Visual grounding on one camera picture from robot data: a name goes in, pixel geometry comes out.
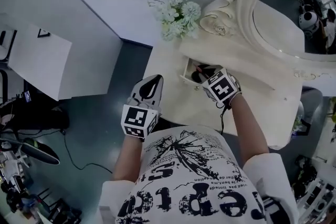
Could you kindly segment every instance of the gray floor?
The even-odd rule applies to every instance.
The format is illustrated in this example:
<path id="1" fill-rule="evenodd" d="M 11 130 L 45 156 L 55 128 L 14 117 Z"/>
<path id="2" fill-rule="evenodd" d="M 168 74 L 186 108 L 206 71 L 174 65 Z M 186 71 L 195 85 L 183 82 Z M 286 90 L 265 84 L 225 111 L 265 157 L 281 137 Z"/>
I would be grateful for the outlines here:
<path id="1" fill-rule="evenodd" d="M 78 166 L 94 162 L 113 169 L 124 137 L 120 127 L 122 107 L 134 84 L 142 78 L 150 53 L 148 48 L 124 44 L 108 94 L 73 98 L 65 102 L 70 117 L 67 145 Z M 293 161 L 298 154 L 312 155 L 321 133 L 326 107 L 324 102 L 319 108 L 308 136 L 292 140 L 279 151 L 289 177 L 293 177 L 296 172 Z M 240 160 L 237 137 L 225 134 L 225 138 Z M 53 148 L 60 157 L 61 164 L 51 166 L 34 161 L 30 169 L 35 182 L 32 191 L 38 193 L 50 187 L 53 193 L 49 202 L 62 197 L 69 205 L 83 211 L 83 223 L 90 223 L 101 185 L 110 178 L 110 174 L 95 166 L 85 170 L 75 169 L 69 160 L 61 134 L 44 136 L 38 140 Z"/>

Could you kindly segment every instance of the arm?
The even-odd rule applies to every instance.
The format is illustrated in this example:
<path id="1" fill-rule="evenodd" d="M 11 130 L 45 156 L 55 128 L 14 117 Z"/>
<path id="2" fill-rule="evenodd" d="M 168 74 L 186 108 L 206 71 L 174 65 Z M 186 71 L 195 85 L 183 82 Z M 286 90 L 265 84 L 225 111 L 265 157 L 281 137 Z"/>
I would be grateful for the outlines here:
<path id="1" fill-rule="evenodd" d="M 240 93 L 231 100 L 231 107 L 243 162 L 255 155 L 269 153 L 264 134 Z"/>
<path id="2" fill-rule="evenodd" d="M 327 37 L 327 33 L 325 31 L 326 30 L 325 27 L 323 26 L 323 22 L 320 20 L 319 24 L 320 24 L 320 27 L 321 27 L 322 38 L 326 38 Z"/>
<path id="3" fill-rule="evenodd" d="M 141 141 L 133 136 L 125 135 L 118 160 L 114 166 L 112 180 L 128 180 L 135 182 L 139 177 L 141 166 Z"/>

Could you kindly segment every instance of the white table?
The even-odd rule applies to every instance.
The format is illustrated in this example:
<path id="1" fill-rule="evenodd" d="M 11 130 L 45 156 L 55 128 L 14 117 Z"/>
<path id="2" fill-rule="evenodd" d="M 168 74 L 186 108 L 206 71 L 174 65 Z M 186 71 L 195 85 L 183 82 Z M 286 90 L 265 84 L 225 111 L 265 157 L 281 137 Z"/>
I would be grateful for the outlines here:
<path id="1" fill-rule="evenodd" d="M 222 110 L 202 89 L 185 84 L 180 78 L 190 58 L 229 69 L 239 80 L 243 95 L 273 148 L 284 147 L 290 139 L 297 113 L 302 82 L 292 70 L 275 58 L 256 53 L 242 37 L 225 39 L 201 31 L 199 39 L 182 44 L 161 41 L 152 50 L 144 77 L 161 74 L 164 78 L 162 118 L 184 125 L 205 125 L 221 130 Z M 231 111 L 224 115 L 224 132 L 237 135 Z"/>

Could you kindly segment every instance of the graphic print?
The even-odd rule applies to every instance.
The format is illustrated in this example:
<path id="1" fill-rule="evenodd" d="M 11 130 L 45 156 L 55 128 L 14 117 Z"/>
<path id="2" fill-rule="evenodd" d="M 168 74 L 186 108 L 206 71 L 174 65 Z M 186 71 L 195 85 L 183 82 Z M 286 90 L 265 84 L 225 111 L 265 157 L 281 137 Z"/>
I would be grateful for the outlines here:
<path id="1" fill-rule="evenodd" d="M 190 172 L 195 172 L 200 176 L 207 176 L 213 179 L 218 179 L 218 173 L 213 172 L 211 166 L 207 166 L 208 158 L 206 155 L 200 154 L 199 151 L 204 151 L 203 145 L 194 145 L 194 142 L 199 138 L 194 137 L 195 132 L 182 131 L 180 137 L 164 137 L 156 143 L 156 150 L 159 151 L 154 157 L 149 166 L 155 164 L 166 153 L 174 151 L 179 162 Z"/>
<path id="2" fill-rule="evenodd" d="M 144 148 L 145 154 L 153 153 L 152 161 L 135 182 L 115 222 L 147 224 L 153 217 L 164 219 L 165 213 L 170 212 L 167 217 L 171 213 L 181 214 L 195 218 L 195 221 L 190 219 L 194 223 L 207 222 L 205 218 L 196 217 L 214 215 L 221 215 L 218 219 L 223 219 L 222 222 L 231 222 L 230 219 L 235 222 L 234 218 L 243 217 L 242 223 L 252 223 L 252 220 L 260 220 L 255 222 L 257 224 L 266 223 L 263 200 L 226 154 L 219 138 L 183 130 L 179 135 L 165 136 Z M 185 177 L 174 178 L 177 173 Z M 269 214 L 274 219 L 279 215 L 273 212 L 274 203 L 269 204 Z"/>

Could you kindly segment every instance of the black cable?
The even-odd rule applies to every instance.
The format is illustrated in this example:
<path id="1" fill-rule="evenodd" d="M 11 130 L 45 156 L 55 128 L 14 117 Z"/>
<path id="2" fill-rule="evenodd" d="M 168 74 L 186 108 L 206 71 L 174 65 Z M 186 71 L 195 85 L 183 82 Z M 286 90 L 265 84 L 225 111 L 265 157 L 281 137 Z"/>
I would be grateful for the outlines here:
<path id="1" fill-rule="evenodd" d="M 64 136 L 64 145 L 65 145 L 65 148 L 67 149 L 67 152 L 68 152 L 68 154 L 69 154 L 69 157 L 70 157 L 70 160 L 71 160 L 72 165 L 73 165 L 75 168 L 77 168 L 78 170 L 84 170 L 86 167 L 88 167 L 88 166 L 90 166 L 90 165 L 95 165 L 95 166 L 98 166 L 98 167 L 100 167 L 100 168 L 103 168 L 103 169 L 105 169 L 106 171 L 108 171 L 108 172 L 110 172 L 111 174 L 113 174 L 110 170 L 108 170 L 108 169 L 105 168 L 104 166 L 102 166 L 102 165 L 100 165 L 100 164 L 96 164 L 96 163 L 88 163 L 88 164 L 86 164 L 83 168 L 78 167 L 78 166 L 74 163 L 74 161 L 72 160 L 71 154 L 70 154 L 69 149 L 68 149 L 68 146 L 67 146 L 67 141 L 66 141 L 65 136 Z"/>
<path id="2" fill-rule="evenodd" d="M 51 133 L 42 134 L 42 135 L 39 135 L 39 136 L 30 137 L 30 138 L 33 138 L 33 139 L 35 139 L 35 138 L 39 138 L 39 137 L 41 137 L 41 136 L 45 136 L 45 135 L 49 135 L 49 134 L 54 134 L 54 133 L 57 133 L 57 132 L 60 132 L 60 131 L 61 131 L 61 129 L 60 129 L 60 130 L 57 130 L 57 131 L 53 131 L 53 132 L 51 132 Z"/>
<path id="3" fill-rule="evenodd" d="M 37 133 L 35 133 L 35 134 L 27 134 L 27 133 L 21 133 L 21 132 L 17 132 L 18 134 L 21 134 L 21 135 L 37 135 L 37 134 L 39 134 L 39 133 L 41 133 L 42 132 L 42 130 L 39 130 Z"/>
<path id="4" fill-rule="evenodd" d="M 225 106 L 224 109 L 223 109 L 223 112 L 221 113 L 221 121 L 222 121 L 222 131 L 220 132 L 220 135 L 223 135 L 223 131 L 224 131 L 224 121 L 223 121 L 223 116 L 224 116 L 224 113 L 225 111 L 227 110 L 227 107 Z"/>

